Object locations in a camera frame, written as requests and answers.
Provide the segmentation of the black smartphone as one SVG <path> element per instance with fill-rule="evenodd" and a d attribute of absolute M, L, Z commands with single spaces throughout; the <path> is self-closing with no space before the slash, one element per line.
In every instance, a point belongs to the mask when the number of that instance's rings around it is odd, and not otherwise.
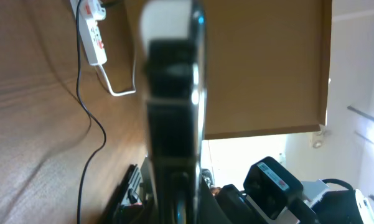
<path fill-rule="evenodd" d="M 207 99 L 205 12 L 199 1 L 148 1 L 139 31 L 157 220 L 196 223 Z"/>

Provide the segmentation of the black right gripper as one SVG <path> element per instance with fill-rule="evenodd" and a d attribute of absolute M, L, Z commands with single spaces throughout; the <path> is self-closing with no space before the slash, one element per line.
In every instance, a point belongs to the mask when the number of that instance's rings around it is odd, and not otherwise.
<path fill-rule="evenodd" d="M 326 191 L 312 206 L 296 198 L 271 219 L 234 185 L 224 186 L 215 196 L 231 223 L 374 223 L 374 212 L 361 191 L 339 179 L 323 179 L 345 190 Z"/>

